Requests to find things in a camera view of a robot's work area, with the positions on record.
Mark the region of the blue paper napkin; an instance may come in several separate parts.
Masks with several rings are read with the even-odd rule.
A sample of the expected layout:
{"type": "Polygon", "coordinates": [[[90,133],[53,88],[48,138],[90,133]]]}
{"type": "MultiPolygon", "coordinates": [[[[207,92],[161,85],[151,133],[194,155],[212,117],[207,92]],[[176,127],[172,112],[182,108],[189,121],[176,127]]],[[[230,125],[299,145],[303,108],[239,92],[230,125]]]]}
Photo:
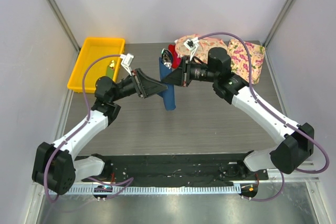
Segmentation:
{"type": "MultiPolygon", "coordinates": [[[[159,58],[159,73],[160,73],[160,80],[168,76],[172,72],[172,69],[167,67],[162,58],[159,58]]],[[[159,93],[159,96],[163,98],[164,107],[167,111],[173,111],[176,108],[175,105],[175,92],[174,92],[174,85],[167,84],[167,90],[162,91],[159,93]]]]}

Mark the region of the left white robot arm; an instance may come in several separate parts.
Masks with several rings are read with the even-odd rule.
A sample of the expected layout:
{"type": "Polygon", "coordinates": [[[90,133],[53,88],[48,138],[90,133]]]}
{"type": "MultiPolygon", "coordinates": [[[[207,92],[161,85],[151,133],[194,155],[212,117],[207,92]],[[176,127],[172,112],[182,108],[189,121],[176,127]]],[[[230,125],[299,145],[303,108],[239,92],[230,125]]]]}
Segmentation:
{"type": "Polygon", "coordinates": [[[118,116],[121,107],[117,100],[133,94],[147,98],[167,90],[167,85],[148,77],[140,68],[115,83],[107,76],[96,82],[95,103],[87,116],[71,131],[49,144],[37,147],[32,180],[46,190],[63,195],[80,180],[95,176],[105,182],[112,174],[111,167],[100,155],[94,154],[77,160],[80,151],[118,116]]]}

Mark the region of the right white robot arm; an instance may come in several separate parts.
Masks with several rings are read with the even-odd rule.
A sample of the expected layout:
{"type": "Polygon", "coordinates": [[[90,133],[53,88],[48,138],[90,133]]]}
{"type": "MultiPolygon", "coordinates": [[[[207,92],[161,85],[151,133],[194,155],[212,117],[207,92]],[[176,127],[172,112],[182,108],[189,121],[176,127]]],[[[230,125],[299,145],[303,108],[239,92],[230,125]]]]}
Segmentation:
{"type": "Polygon", "coordinates": [[[188,87],[193,80],[211,82],[216,95],[249,115],[276,143],[274,148],[251,151],[247,154],[243,163],[237,166],[237,173],[242,179],[250,179],[256,171],[269,168],[291,174],[313,154],[313,144],[296,131],[302,130],[313,137],[313,127],[308,123],[296,123],[294,129],[291,129],[287,125],[291,120],[259,95],[252,94],[249,84],[232,72],[231,58],[224,48],[210,49],[207,63],[203,64],[183,57],[180,65],[162,81],[188,87]]]}

